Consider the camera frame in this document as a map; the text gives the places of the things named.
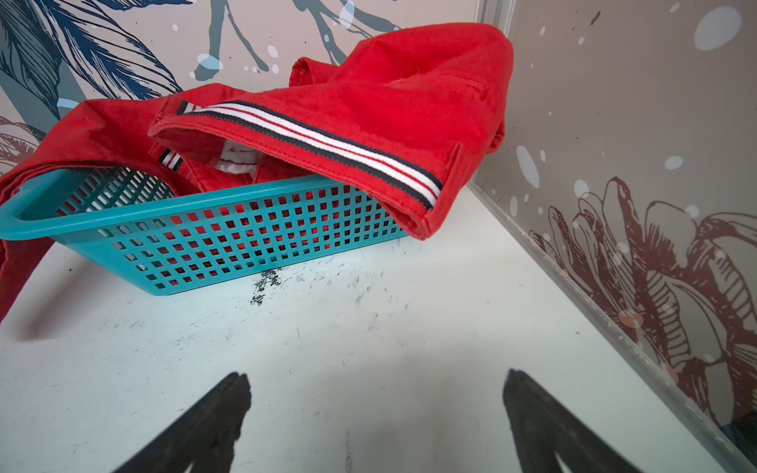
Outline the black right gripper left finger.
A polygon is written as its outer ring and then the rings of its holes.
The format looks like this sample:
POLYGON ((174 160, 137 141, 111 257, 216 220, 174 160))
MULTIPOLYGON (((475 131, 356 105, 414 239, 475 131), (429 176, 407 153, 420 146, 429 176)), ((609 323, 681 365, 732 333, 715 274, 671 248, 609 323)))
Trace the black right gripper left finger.
POLYGON ((232 372, 117 470, 229 472, 250 406, 248 377, 232 372))

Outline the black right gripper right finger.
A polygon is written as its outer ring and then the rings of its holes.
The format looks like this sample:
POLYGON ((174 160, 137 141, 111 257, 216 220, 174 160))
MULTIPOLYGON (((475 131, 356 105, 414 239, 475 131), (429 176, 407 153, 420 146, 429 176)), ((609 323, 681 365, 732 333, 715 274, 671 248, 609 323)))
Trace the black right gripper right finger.
POLYGON ((526 372, 508 372, 503 403, 522 471, 640 472, 526 372))

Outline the red trousers with striped trim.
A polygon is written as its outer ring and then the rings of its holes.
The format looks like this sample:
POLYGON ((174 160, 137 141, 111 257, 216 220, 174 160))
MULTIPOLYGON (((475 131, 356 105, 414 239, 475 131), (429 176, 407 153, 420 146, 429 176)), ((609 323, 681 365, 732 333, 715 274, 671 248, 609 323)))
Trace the red trousers with striped trim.
MULTIPOLYGON (((373 197, 404 234, 426 240, 505 139, 514 62, 495 27, 435 25, 361 41, 340 65, 302 58, 283 89, 211 84, 82 102, 2 177, 1 208, 59 169, 136 169, 177 197, 320 175, 373 197)), ((4 313, 54 243, 1 237, 4 313)))

